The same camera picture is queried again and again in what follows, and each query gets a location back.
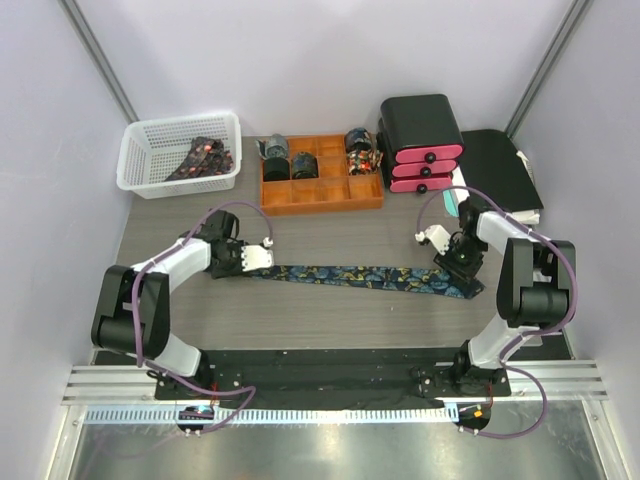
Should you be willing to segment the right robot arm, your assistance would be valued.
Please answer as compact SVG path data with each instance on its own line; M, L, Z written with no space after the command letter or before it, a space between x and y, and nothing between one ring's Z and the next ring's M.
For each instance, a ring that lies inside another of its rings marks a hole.
M521 224L497 207L481 210L470 200L459 207L459 231L441 225L416 233L436 251L435 263L464 288L471 288L494 249L502 258L496 313L486 327L465 341L451 366L427 379L447 395L506 396L506 362L529 339L555 333L569 323L577 306L576 248Z

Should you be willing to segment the blue snail pattern tie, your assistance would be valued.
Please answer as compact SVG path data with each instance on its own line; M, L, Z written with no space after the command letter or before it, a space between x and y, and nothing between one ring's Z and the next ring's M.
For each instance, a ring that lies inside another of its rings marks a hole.
M439 268L276 265L248 273L251 278L309 285L439 295L470 300L485 290L477 279L457 279Z

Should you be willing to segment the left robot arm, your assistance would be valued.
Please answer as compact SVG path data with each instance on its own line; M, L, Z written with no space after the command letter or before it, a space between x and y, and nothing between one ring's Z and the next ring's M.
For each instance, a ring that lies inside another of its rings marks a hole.
M219 210L196 233L183 234L156 257L132 266L114 265L103 277L91 341L94 346L132 358L141 346L142 361L178 375L190 398L205 397L213 385L207 354L171 332L170 297L191 276L213 278L242 272L239 219Z

